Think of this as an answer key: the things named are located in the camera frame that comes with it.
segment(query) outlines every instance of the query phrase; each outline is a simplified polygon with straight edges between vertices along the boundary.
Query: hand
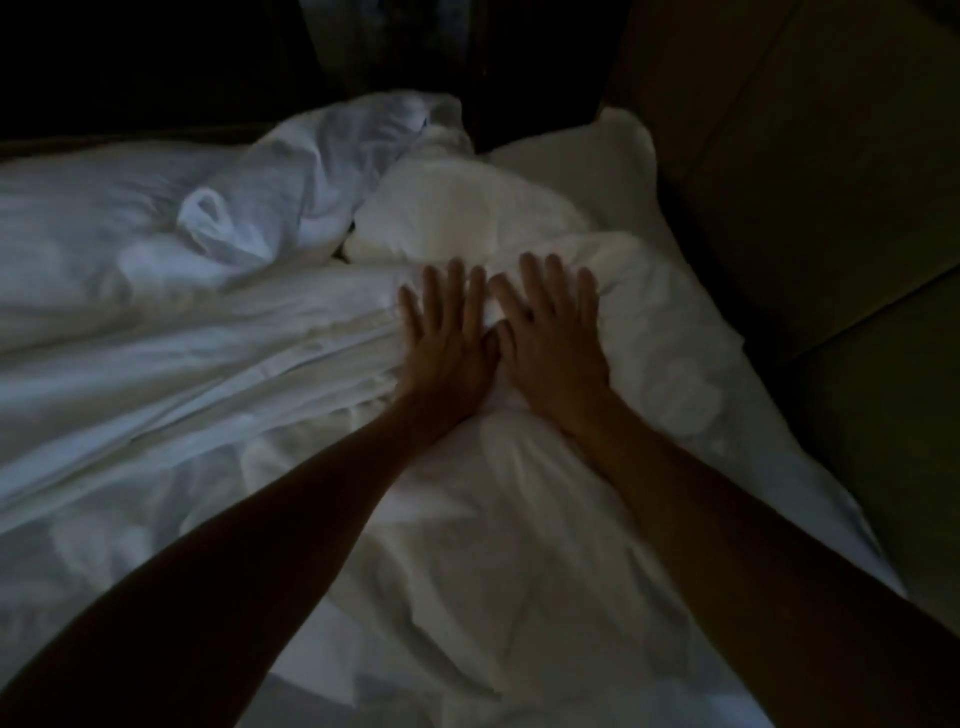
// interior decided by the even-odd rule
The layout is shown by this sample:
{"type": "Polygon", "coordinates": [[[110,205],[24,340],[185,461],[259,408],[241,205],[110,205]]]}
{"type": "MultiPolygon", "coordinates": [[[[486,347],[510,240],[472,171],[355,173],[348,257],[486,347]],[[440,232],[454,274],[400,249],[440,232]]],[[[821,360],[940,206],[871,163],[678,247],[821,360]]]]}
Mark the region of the hand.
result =
{"type": "Polygon", "coordinates": [[[556,255],[546,259],[545,285],[540,264],[529,253],[520,257],[520,274],[532,317],[506,277],[491,280],[507,317],[496,325],[507,374],[534,414],[576,436],[611,391],[610,367],[597,336],[596,278],[580,270],[574,302],[556,255]]]}
{"type": "Polygon", "coordinates": [[[439,439],[475,414],[493,382],[500,358],[497,338],[483,333],[487,274],[470,272],[464,299],[464,264],[451,260],[441,303],[440,280],[432,266],[423,269],[423,312],[409,288],[399,291],[407,341],[407,359],[396,386],[398,403],[413,405],[418,426],[439,439]]]}

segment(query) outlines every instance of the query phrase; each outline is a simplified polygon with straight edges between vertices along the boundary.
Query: right hand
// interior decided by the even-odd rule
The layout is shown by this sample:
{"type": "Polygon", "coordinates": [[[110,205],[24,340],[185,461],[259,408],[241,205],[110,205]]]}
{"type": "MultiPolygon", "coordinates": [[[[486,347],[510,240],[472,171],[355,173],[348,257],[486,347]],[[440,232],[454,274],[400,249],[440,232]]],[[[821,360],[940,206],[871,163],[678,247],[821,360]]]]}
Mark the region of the right hand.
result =
{"type": "Polygon", "coordinates": [[[597,335],[596,278],[580,270],[574,302],[556,255],[546,259],[545,282],[540,263],[529,253],[520,257],[520,274],[530,315],[505,276],[490,283],[507,317],[496,325],[507,374],[534,414],[577,436],[611,392],[610,367],[597,335]]]}

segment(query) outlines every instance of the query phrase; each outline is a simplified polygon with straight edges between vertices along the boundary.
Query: left hand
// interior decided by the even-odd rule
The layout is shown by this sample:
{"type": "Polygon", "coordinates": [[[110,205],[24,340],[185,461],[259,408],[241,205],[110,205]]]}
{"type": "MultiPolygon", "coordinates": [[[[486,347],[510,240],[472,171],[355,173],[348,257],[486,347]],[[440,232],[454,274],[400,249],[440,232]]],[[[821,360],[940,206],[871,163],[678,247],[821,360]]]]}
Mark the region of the left hand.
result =
{"type": "Polygon", "coordinates": [[[463,261],[451,260],[442,299],[440,276],[428,265],[423,269],[423,312],[406,286],[398,297],[407,358],[396,401],[413,405],[439,438],[480,409],[493,382],[500,352],[493,332],[483,331],[487,274],[480,267],[470,271],[465,296],[463,261]]]}

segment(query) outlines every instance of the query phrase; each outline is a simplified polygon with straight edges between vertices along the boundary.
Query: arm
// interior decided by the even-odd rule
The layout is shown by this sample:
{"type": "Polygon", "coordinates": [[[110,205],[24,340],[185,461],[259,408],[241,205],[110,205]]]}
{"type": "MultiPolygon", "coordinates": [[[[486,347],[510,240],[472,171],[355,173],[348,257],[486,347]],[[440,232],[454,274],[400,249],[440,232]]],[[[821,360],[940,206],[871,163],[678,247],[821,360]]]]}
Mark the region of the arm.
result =
{"type": "Polygon", "coordinates": [[[2,725],[233,726],[325,594],[391,483],[480,406],[495,339],[485,280],[453,262],[424,314],[402,289],[410,354],[369,425],[179,539],[73,621],[0,694],[2,725]]]}
{"type": "Polygon", "coordinates": [[[693,617],[778,726],[958,725],[960,643],[644,422],[610,389],[595,282],[521,260],[500,349],[537,414],[572,436],[633,514],[693,617]]]}

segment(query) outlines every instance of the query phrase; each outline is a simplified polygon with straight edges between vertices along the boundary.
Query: bed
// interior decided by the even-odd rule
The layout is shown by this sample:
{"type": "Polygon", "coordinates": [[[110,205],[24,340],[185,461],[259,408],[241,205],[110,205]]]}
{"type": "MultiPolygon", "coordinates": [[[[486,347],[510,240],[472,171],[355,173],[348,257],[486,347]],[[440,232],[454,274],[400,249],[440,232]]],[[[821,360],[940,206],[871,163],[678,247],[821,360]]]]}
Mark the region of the bed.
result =
{"type": "MultiPolygon", "coordinates": [[[[649,27],[638,7],[627,39],[649,27]]],[[[607,95],[646,119],[632,48],[607,95]]],[[[599,86],[581,90],[566,124],[594,114],[599,86]]],[[[656,108],[653,136],[622,109],[541,134],[523,109],[513,123],[467,109],[489,135],[479,157],[455,100],[406,92],[309,111],[249,147],[0,167],[3,679],[157,549],[374,416],[401,356],[394,291],[451,255],[508,275],[525,248],[592,267],[628,402],[904,592],[701,284],[740,324],[736,286],[704,263],[722,250],[710,230],[682,250],[663,219],[658,186],[674,229],[692,215],[682,190],[663,196],[669,140],[658,185],[656,108]]],[[[774,355],[749,351],[789,394],[774,355]]],[[[603,484],[523,409],[501,382],[401,478],[244,724],[768,724],[603,484]]]]}

